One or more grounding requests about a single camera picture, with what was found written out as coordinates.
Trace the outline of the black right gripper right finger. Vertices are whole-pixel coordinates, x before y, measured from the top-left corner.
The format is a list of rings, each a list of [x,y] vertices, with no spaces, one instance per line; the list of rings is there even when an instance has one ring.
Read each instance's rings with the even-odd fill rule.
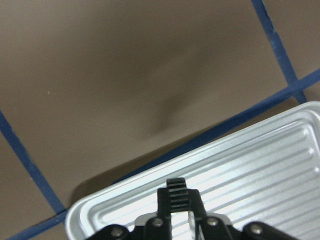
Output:
[[[188,223],[193,240],[206,239],[207,212],[200,192],[196,189],[188,190]]]

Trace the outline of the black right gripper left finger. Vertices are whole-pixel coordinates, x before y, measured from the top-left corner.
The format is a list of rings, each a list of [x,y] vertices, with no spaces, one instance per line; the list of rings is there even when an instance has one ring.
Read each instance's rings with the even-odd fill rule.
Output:
[[[157,190],[157,214],[156,230],[158,240],[171,240],[172,216],[171,216],[170,190],[168,187]]]

